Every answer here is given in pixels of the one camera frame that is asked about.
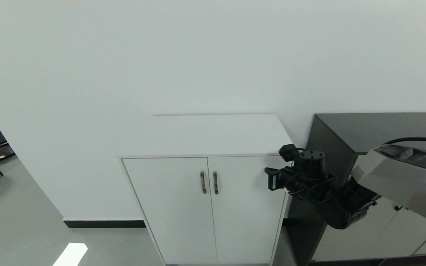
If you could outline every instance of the black cabinet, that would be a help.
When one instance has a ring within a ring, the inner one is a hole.
[[[307,143],[309,150],[321,150],[327,154],[327,171],[343,184],[348,180],[356,159],[386,141],[403,137],[426,137],[426,113],[320,113],[313,118]],[[426,149],[426,143],[402,143]],[[292,200],[289,210],[287,231],[299,266],[308,265],[323,236],[326,224],[315,212],[314,207],[300,200]],[[406,259],[421,265],[426,256],[410,256]],[[372,259],[360,263],[385,265],[396,259]],[[327,265],[331,262],[313,262],[313,265]],[[346,265],[333,262],[333,265]]]

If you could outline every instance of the wire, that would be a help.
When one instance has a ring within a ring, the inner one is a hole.
[[[284,185],[282,187],[285,187],[287,185],[287,183],[289,183],[290,180],[292,180],[292,178],[296,177],[300,172],[297,172],[293,177],[287,179],[287,181],[284,183]]]
[[[293,193],[290,193],[289,192],[289,195],[294,195],[294,194],[297,194],[298,192],[302,192],[302,191],[304,191],[305,189],[301,189],[301,190],[299,190],[299,191],[296,191],[296,192],[293,192]]]
[[[403,141],[426,141],[426,137],[408,137],[408,138],[400,138],[386,142],[385,144],[394,144]]]

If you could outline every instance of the black cable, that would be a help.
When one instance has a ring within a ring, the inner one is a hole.
[[[400,143],[403,141],[426,141],[426,137],[408,137],[408,138],[400,138],[386,142],[385,144],[394,144]]]

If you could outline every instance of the black baseboard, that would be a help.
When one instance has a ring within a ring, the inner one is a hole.
[[[146,228],[143,220],[134,221],[64,221],[68,228]],[[282,226],[290,225],[291,219],[284,218]]]

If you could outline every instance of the white cabinet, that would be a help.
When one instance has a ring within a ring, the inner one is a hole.
[[[121,159],[164,263],[271,264],[287,197],[264,168],[289,165],[277,150],[291,143],[277,117],[157,121],[151,143]]]
[[[270,263],[285,192],[265,186],[264,165],[282,168],[279,156],[208,158],[218,263]]]
[[[130,176],[141,177],[131,182],[166,263],[216,263],[206,158],[137,158],[123,162]],[[207,194],[200,187],[202,171]]]

